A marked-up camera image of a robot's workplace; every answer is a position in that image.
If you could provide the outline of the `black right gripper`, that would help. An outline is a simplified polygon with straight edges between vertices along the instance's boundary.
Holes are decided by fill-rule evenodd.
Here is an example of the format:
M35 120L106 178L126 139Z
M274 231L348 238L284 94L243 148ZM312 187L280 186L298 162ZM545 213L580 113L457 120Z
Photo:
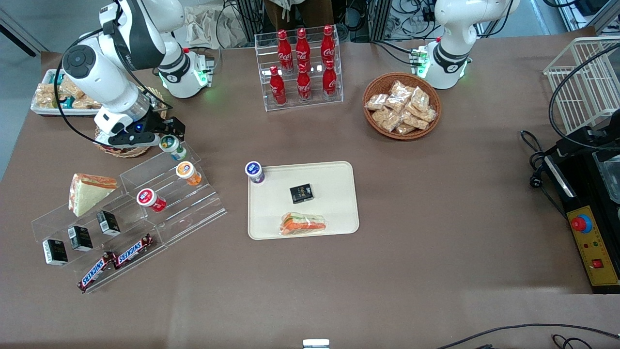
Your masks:
M137 133L164 133L160 142L181 142L176 134L184 134L186 126L177 118L169 119L168 123L166 112L166 109L149 109L139 121L133 123L133 130Z

